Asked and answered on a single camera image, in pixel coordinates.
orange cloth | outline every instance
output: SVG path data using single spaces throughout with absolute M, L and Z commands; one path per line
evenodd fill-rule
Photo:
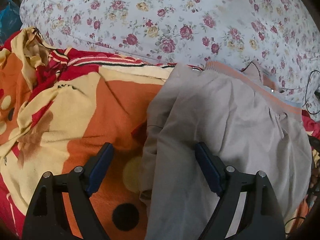
M 102 55 L 104 63 L 111 62 L 109 67 L 83 61 L 70 65 L 68 57 L 81 52 L 48 47 L 27 28 L 0 51 L 0 215 L 10 214 L 10 228 L 21 236 L 42 174 L 67 173 L 84 165 L 109 142 L 114 158 L 91 203 L 111 239 L 142 240 L 147 228 L 138 190 L 143 123 L 169 68 L 135 69 L 138 60 L 114 54 Z M 72 232 L 81 237 L 67 195 L 64 200 Z M 130 228 L 115 214 L 119 207 L 126 212 L 125 203 L 130 212 L 138 212 Z

red fabric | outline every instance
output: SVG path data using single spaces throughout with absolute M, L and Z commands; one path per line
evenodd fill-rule
M 77 77 L 81 77 L 83 75 L 87 75 L 90 72 L 99 72 L 99 65 L 97 64 L 87 64 L 85 66 L 69 66 L 65 72 L 62 72 L 59 77 L 60 80 L 68 81 L 73 80 Z
M 7 200 L 8 193 L 9 190 L 4 184 L 4 181 L 0 174 L 0 217 L 3 220 L 4 224 L 11 230 L 11 232 L 17 233 L 21 238 L 25 216 L 17 209 L 10 196 L 8 197 L 9 200 Z M 14 220 L 12 217 L 10 203 L 12 205 Z
M 11 34 L 11 36 L 4 42 L 4 45 L 3 46 L 0 46 L 0 50 L 2 49 L 7 49 L 9 51 L 11 51 L 11 41 L 12 39 L 17 36 L 21 31 L 17 31 L 13 34 Z
M 320 139 L 320 123 L 312 120 L 306 110 L 302 110 L 302 121 L 306 131 L 313 131 L 312 136 Z
M 42 107 L 38 112 L 34 113 L 32 118 L 32 124 L 31 128 L 33 128 L 41 119 L 41 117 L 44 115 L 44 113 L 49 109 L 49 107 L 52 105 L 53 101 L 50 101 L 46 106 Z

bed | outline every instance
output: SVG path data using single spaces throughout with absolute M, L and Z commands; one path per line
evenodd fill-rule
M 239 70 L 257 59 L 302 105 L 308 75 L 319 69 L 319 30 L 301 0 L 23 0 L 20 17 L 61 48 L 151 63 L 218 60 Z M 309 84 L 311 112 L 320 109 L 319 80 L 315 73 Z

crumpled cloth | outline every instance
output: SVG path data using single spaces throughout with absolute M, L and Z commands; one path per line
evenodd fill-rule
M 148 107 L 147 134 L 140 170 L 140 199 L 149 207 L 145 240 L 198 239 L 211 217 L 219 198 L 195 159 L 197 142 L 240 172 L 265 171 L 284 217 L 306 195 L 312 155 L 301 109 L 224 64 L 202 72 L 178 64 Z M 238 207 L 244 200 L 242 194 Z M 237 209 L 227 236 L 241 214 Z

